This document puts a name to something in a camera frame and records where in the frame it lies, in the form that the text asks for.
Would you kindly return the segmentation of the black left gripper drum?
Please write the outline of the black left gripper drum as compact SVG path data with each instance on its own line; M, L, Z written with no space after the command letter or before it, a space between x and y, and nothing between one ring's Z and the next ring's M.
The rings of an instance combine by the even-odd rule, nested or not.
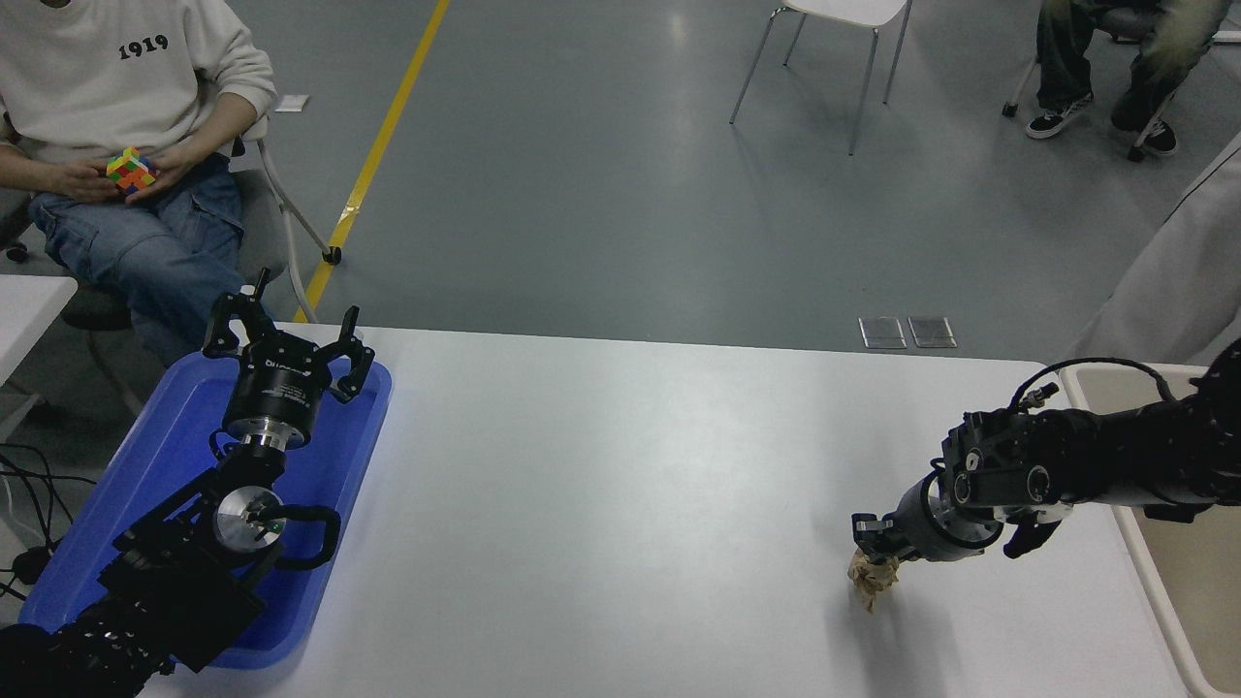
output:
M235 437L251 424L283 424L294 437L310 437L323 392L333 380L329 359L304 339L262 339L240 353L240 376L223 415Z

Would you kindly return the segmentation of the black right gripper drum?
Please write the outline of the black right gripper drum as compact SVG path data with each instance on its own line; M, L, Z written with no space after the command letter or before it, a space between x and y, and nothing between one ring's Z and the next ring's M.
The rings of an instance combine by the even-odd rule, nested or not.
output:
M898 530L896 556L900 561L928 560L956 561L961 548L952 542L944 527L936 520L939 508L939 491L934 474L925 476L916 486L908 487L894 512L894 527Z

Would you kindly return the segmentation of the seated person's left hand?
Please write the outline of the seated person's left hand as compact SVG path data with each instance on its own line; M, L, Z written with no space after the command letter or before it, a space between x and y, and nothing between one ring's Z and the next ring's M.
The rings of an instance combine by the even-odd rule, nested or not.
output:
M125 196L127 205L146 202L149 199L168 195L182 178L187 178L190 171L206 158L199 147L185 142L174 147L168 147L161 152L139 149L139 154L149 160L155 181L137 193Z

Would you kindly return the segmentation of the seated person's right hand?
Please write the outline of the seated person's right hand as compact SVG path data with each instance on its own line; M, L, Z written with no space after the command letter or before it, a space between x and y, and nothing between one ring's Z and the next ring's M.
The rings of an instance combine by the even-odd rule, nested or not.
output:
M123 193L108 176L107 159L84 159L53 165L48 193L74 202L115 202Z

